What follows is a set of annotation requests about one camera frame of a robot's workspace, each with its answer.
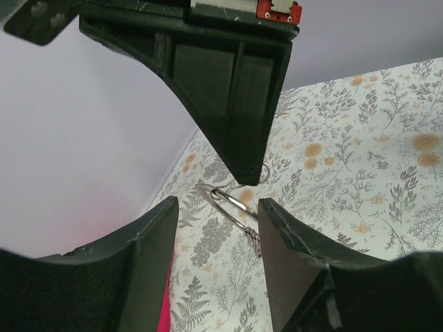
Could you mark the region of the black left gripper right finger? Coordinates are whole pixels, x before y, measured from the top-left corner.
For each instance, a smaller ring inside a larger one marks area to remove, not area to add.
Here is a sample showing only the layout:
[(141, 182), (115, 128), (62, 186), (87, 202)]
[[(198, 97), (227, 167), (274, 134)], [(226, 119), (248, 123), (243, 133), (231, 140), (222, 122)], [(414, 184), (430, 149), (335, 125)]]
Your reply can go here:
[(441, 331), (442, 255), (386, 261), (261, 199), (257, 220), (274, 331)]

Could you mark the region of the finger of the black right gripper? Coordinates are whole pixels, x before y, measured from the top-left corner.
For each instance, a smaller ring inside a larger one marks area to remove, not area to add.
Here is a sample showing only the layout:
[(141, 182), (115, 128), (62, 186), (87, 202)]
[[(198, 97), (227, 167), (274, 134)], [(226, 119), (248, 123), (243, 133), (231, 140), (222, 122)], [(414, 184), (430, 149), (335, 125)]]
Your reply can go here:
[(142, 63), (172, 90), (235, 180), (257, 185), (298, 29), (88, 13), (80, 31)]

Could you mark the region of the large metal keyring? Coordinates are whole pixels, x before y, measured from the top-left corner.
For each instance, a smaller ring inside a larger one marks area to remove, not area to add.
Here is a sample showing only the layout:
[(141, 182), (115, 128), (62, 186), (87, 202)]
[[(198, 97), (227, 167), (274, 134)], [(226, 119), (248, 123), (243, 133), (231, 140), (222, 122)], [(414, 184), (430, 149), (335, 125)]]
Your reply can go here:
[(242, 232), (244, 237), (247, 239), (248, 244), (253, 249), (253, 252), (257, 258), (262, 257), (262, 247), (260, 243), (259, 232), (246, 225), (245, 222), (241, 221), (237, 216), (234, 216), (233, 212), (241, 212), (244, 216), (258, 222), (257, 219), (257, 209), (253, 209), (247, 203), (244, 203), (233, 196), (228, 190), (229, 189), (241, 189), (246, 187), (245, 185), (240, 185), (235, 179), (230, 180), (223, 185), (211, 185), (209, 183), (200, 183), (196, 185), (197, 193), (205, 199), (210, 206), (220, 213), (224, 218), (230, 221), (238, 230)]

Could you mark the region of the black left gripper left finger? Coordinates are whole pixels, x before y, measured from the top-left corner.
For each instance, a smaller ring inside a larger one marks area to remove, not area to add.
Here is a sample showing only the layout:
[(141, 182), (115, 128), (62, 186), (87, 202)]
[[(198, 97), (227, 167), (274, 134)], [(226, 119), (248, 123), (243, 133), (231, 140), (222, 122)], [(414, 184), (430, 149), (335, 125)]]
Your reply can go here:
[(65, 255), (1, 251), (2, 331), (156, 331), (179, 215), (170, 196)]

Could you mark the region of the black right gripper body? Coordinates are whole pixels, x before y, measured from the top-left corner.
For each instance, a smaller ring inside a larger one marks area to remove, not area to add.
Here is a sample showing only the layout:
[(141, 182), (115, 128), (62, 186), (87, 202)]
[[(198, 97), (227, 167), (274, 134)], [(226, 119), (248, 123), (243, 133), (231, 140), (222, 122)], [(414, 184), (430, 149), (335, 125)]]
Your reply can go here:
[(1, 32), (51, 43), (76, 17), (141, 25), (166, 19), (185, 25), (293, 39), (297, 1), (2, 1)]

